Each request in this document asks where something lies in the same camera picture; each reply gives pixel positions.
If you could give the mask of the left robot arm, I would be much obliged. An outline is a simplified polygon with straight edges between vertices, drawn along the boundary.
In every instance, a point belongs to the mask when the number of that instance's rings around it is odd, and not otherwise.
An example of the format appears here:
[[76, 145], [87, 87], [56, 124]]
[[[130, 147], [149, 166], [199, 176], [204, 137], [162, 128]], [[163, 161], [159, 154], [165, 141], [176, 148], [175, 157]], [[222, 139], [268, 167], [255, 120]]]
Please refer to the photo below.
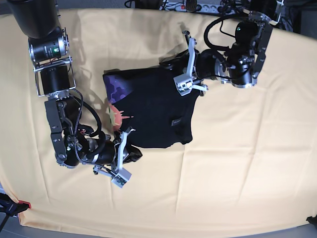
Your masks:
[[[229, 83], [237, 88], [253, 87], [266, 59], [266, 49], [273, 27], [279, 22], [282, 0], [224, 0], [217, 11], [220, 17], [204, 31], [208, 49], [196, 50], [196, 39], [183, 31], [188, 49], [159, 62], [160, 67], [176, 73], [174, 83], [180, 94], [196, 89], [208, 90], [205, 79]], [[225, 20], [239, 19], [235, 42], [231, 47], [215, 45], [209, 40], [210, 30]]]

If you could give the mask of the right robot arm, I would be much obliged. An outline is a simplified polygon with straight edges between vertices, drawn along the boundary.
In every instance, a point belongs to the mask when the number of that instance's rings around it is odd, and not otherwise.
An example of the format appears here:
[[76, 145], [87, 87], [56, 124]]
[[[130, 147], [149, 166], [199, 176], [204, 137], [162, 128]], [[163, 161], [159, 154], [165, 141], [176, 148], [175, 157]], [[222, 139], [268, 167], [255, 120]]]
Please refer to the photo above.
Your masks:
[[78, 164], [114, 168], [139, 160], [142, 153], [128, 144], [127, 133], [111, 138], [101, 119], [76, 89], [66, 29], [59, 22], [54, 0], [10, 0], [8, 6], [28, 37], [37, 94], [46, 96], [51, 141], [59, 165]]

